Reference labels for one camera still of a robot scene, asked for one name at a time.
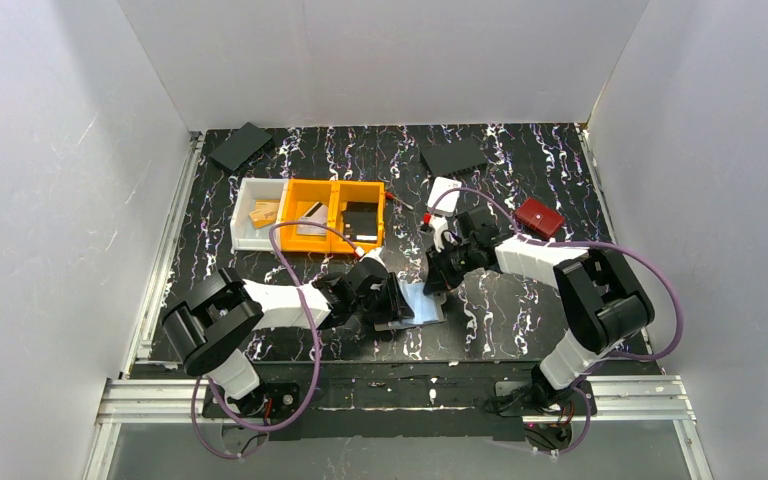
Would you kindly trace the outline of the grey card holder blue inside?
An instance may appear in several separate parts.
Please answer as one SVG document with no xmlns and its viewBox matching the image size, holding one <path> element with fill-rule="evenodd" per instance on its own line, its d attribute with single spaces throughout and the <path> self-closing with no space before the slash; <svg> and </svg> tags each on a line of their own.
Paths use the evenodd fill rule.
<svg viewBox="0 0 768 480">
<path fill-rule="evenodd" d="M 387 321 L 374 321 L 373 325 L 377 331 L 385 330 L 405 330 L 419 328 L 426 325 L 442 323 L 445 320 L 442 305 L 445 298 L 441 295 L 425 295 L 423 293 L 425 284 L 423 282 L 407 283 L 398 280 L 397 285 L 401 298 L 412 314 L 403 316 L 399 314 L 396 319 L 393 315 Z"/>
</svg>

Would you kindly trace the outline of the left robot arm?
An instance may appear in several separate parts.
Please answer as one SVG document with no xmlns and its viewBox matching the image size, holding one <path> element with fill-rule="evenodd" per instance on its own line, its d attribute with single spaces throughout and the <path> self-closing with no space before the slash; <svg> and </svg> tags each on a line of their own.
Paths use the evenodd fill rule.
<svg viewBox="0 0 768 480">
<path fill-rule="evenodd" d="M 185 372 L 205 376 L 240 400 L 260 378 L 241 346 L 258 329 L 341 326 L 353 317 L 391 326 L 417 308 L 377 253 L 344 273 L 329 273 L 301 287 L 257 283 L 225 268 L 199 283 L 161 316 L 162 329 Z"/>
</svg>

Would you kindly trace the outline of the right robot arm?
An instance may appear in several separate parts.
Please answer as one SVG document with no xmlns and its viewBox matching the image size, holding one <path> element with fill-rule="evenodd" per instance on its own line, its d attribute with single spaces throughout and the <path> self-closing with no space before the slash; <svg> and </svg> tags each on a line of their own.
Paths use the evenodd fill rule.
<svg viewBox="0 0 768 480">
<path fill-rule="evenodd" d="M 654 308 L 625 256 L 598 247 L 556 247 L 503 231 L 483 210 L 462 213 L 452 228 L 427 213 L 431 234 L 424 291 L 457 288 L 475 270 L 532 279 L 557 290 L 567 330 L 531 374 L 531 389 L 544 396 L 569 389 L 595 363 L 654 319 Z"/>
</svg>

